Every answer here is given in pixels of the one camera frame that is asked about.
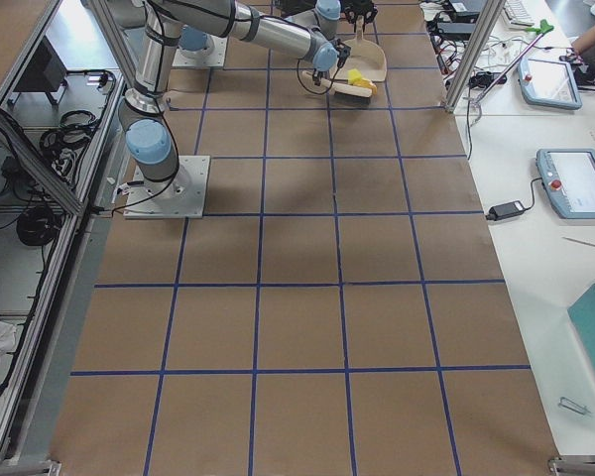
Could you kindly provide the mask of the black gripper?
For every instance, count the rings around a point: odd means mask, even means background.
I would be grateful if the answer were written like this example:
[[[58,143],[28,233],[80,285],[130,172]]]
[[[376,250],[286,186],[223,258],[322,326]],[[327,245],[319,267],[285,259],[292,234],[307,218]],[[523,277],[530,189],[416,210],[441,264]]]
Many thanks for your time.
[[[344,0],[344,16],[349,23],[356,23],[359,17],[364,23],[372,23],[378,9],[372,0]]]
[[[343,42],[334,42],[332,47],[335,51],[334,69],[342,69],[351,55],[351,48]]]

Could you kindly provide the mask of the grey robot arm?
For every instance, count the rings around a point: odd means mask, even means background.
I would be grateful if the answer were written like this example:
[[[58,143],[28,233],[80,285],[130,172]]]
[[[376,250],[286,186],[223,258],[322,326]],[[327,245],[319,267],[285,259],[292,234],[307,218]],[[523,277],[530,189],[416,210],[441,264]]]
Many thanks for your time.
[[[132,87],[119,108],[125,141],[149,197],[179,194],[179,153],[164,119],[163,97],[176,56],[202,67],[227,37],[277,50],[311,63],[317,76],[345,62],[336,39],[342,7],[318,1],[288,18],[267,15],[238,1],[146,1],[143,50]]]
[[[344,18],[356,29],[362,19],[362,30],[378,15],[375,4],[369,0],[317,0],[274,1],[281,17],[298,25],[317,28],[327,40],[337,36],[338,24]]]

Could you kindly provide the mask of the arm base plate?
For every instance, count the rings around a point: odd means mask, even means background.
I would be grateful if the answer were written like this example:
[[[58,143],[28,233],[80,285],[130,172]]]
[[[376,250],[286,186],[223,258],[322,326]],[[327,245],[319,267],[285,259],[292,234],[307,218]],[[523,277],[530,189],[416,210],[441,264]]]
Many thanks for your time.
[[[183,33],[178,42],[173,67],[223,68],[226,59],[227,39],[204,33]]]
[[[158,194],[167,182],[145,180],[136,166],[133,180],[141,184],[130,188],[129,205],[122,209],[124,216],[129,219],[201,218],[209,169],[209,156],[180,156],[177,176]]]

